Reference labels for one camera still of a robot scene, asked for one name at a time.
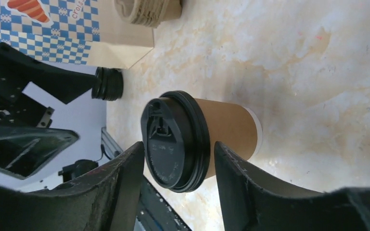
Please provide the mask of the blue checkered paper bag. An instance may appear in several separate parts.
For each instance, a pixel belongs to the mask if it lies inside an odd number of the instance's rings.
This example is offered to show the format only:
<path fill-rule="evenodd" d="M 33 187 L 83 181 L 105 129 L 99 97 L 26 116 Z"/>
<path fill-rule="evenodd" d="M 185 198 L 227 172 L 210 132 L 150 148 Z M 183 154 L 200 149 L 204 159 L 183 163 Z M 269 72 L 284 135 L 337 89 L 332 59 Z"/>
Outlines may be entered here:
<path fill-rule="evenodd" d="M 153 30 L 124 22 L 115 0 L 0 0 L 0 43 L 38 60 L 128 69 Z"/>

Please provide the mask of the single brown paper cup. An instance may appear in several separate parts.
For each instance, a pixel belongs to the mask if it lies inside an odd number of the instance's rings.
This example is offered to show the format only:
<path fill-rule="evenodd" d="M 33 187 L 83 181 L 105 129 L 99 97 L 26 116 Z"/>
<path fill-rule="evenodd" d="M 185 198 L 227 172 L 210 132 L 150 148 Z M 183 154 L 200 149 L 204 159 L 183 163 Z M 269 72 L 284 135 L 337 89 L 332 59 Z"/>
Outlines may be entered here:
<path fill-rule="evenodd" d="M 263 142 L 263 129 L 258 116 L 239 104 L 196 98 L 208 126 L 211 157 L 205 179 L 214 176 L 214 145 L 217 141 L 249 160 L 257 154 Z"/>

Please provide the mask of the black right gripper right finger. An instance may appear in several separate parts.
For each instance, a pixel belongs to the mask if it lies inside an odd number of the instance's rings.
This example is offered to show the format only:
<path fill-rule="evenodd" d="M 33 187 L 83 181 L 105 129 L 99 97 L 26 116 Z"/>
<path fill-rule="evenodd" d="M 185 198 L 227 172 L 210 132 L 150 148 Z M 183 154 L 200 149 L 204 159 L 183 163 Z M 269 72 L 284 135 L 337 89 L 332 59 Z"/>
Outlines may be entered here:
<path fill-rule="evenodd" d="M 214 154 L 227 231 L 370 231 L 370 188 L 316 192 L 261 170 L 222 142 Z"/>

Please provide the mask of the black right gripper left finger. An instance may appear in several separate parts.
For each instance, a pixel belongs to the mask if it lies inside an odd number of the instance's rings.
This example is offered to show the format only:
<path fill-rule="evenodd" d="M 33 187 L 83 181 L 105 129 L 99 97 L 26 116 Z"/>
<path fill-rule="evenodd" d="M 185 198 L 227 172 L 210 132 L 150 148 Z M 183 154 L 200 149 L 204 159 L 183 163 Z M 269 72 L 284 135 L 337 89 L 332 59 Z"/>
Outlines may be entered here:
<path fill-rule="evenodd" d="M 0 231 L 132 231 L 144 170 L 141 141 L 51 190 L 0 186 Z"/>

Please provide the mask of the brown pulp cup carrier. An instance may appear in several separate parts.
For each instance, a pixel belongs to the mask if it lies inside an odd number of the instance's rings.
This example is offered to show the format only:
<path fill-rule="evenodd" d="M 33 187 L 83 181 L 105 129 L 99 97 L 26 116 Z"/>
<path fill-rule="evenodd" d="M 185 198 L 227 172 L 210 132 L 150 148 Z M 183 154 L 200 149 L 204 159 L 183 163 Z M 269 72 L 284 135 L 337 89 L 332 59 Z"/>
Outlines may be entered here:
<path fill-rule="evenodd" d="M 123 21 L 151 28 L 182 14 L 180 0 L 116 0 L 114 6 Z"/>

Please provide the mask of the stack of black lids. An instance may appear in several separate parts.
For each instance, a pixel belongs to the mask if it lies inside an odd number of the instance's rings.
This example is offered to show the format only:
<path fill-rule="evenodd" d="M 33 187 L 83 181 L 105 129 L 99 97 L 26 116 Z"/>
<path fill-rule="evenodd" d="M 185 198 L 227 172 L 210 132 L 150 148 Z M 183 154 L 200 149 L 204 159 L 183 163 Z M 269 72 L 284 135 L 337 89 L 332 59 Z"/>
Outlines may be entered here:
<path fill-rule="evenodd" d="M 122 70 L 98 67 L 95 72 L 96 82 L 92 88 L 92 99 L 115 101 L 123 95 L 124 82 Z"/>

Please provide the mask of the black plastic cup lid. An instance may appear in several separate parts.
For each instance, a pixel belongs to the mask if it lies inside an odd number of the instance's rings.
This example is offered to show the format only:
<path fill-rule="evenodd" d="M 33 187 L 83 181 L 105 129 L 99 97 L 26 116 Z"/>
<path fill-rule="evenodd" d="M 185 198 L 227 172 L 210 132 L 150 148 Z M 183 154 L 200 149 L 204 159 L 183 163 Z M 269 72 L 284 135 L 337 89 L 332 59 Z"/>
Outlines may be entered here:
<path fill-rule="evenodd" d="M 176 193 L 195 191 L 210 164 L 208 125 L 195 98 L 168 91 L 150 100 L 141 116 L 145 160 L 157 184 Z"/>

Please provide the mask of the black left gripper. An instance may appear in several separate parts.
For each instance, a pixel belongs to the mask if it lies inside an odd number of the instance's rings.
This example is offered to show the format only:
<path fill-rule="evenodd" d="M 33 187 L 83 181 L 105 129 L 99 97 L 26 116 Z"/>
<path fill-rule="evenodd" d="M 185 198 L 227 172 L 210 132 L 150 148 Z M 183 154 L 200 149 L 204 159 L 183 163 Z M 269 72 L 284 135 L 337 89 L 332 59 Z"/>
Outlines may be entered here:
<path fill-rule="evenodd" d="M 48 128 L 54 109 L 23 93 L 29 82 L 68 104 L 96 77 L 37 61 L 0 43 L 0 173 L 24 180 L 79 140 L 67 129 Z"/>

